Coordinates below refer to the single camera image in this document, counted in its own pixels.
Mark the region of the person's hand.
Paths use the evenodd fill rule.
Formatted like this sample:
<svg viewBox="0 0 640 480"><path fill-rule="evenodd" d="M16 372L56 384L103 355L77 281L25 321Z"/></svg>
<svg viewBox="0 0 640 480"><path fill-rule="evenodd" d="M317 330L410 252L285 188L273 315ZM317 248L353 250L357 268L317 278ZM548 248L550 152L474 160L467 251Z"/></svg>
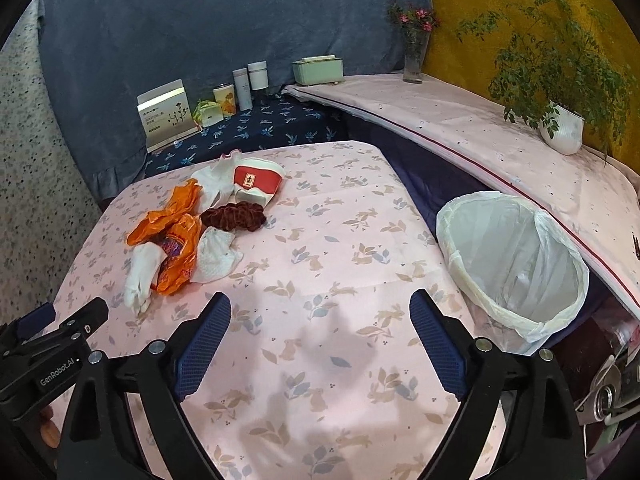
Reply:
<svg viewBox="0 0 640 480"><path fill-rule="evenodd" d="M40 437L48 448L57 448L60 445L61 433L52 417L53 410L50 405L40 411Z"/></svg>

